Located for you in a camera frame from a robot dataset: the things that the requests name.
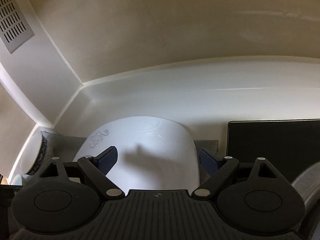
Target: vent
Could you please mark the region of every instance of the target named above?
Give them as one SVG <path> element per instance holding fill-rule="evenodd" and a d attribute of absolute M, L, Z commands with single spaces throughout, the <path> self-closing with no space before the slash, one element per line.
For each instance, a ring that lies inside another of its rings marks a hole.
<path fill-rule="evenodd" d="M 34 35 L 15 0 L 0 0 L 0 36 L 10 53 Z"/>

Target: gray mat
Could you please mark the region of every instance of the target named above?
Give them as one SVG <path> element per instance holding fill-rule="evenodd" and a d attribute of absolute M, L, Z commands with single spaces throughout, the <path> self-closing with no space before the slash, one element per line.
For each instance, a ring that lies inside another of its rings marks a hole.
<path fill-rule="evenodd" d="M 219 141 L 218 140 L 198 140 L 194 141 L 197 154 L 199 156 L 199 153 L 202 148 L 206 148 L 209 150 L 209 153 L 212 155 L 216 155 L 219 151 Z M 200 165 L 199 159 L 198 159 L 198 165 L 199 165 L 199 177 L 200 177 L 200 185 L 203 184 L 207 179 L 210 178 L 210 175 L 205 171 L 205 169 Z"/>

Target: vent slot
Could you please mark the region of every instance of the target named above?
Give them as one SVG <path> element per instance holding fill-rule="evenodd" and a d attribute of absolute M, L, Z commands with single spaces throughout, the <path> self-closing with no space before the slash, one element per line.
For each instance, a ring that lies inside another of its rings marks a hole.
<path fill-rule="evenodd" d="M 15 0 L 0 0 L 0 36 L 10 53 L 34 36 Z"/>

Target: gray vent cover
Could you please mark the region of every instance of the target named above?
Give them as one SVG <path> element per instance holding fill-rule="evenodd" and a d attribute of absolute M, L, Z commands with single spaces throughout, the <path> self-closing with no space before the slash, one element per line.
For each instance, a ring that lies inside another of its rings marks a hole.
<path fill-rule="evenodd" d="M 10 53 L 34 35 L 15 0 L 0 0 L 0 36 Z"/>

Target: circular cap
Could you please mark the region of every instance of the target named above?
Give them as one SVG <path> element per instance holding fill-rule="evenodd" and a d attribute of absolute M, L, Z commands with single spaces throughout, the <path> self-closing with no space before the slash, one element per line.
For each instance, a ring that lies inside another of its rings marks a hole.
<path fill-rule="evenodd" d="M 35 205 L 43 211 L 59 211 L 70 205 L 72 197 L 62 190 L 49 190 L 35 198 Z"/>
<path fill-rule="evenodd" d="M 111 188 L 111 189 L 108 189 L 106 193 L 110 197 L 118 197 L 122 194 L 122 190 L 118 188 Z"/>
<path fill-rule="evenodd" d="M 195 190 L 195 195 L 197 195 L 198 197 L 207 197 L 210 195 L 210 191 L 205 188 L 199 188 Z"/>
<path fill-rule="evenodd" d="M 276 193 L 266 190 L 250 192 L 244 197 L 244 201 L 248 207 L 260 212 L 277 210 L 282 204 L 282 199 Z"/>

